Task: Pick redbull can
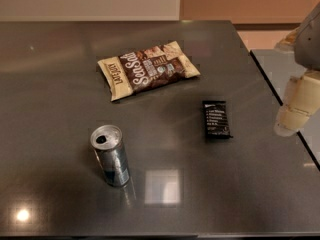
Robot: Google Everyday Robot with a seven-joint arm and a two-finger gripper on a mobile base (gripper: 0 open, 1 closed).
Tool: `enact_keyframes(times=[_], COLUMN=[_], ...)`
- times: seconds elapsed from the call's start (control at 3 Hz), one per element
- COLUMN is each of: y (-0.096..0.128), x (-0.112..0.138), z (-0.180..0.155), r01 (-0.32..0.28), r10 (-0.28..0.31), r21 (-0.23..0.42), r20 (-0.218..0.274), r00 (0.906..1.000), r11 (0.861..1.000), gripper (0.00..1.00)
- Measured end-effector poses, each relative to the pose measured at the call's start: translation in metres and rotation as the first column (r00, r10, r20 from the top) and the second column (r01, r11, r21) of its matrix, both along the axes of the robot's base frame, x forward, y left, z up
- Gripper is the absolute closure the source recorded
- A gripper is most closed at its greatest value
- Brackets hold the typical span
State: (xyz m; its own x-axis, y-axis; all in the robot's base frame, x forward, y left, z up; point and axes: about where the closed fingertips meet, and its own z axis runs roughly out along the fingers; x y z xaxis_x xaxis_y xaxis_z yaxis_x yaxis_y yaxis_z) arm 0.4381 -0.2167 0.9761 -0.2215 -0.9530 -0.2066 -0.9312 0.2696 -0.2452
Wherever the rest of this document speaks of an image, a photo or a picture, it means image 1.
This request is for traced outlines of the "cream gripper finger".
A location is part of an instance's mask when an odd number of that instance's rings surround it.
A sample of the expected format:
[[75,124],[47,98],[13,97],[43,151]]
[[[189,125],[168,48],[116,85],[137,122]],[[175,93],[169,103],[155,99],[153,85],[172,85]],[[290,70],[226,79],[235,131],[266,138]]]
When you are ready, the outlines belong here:
[[274,125],[275,133],[289,137],[301,130],[320,109],[320,71],[308,69],[300,77],[291,76]]

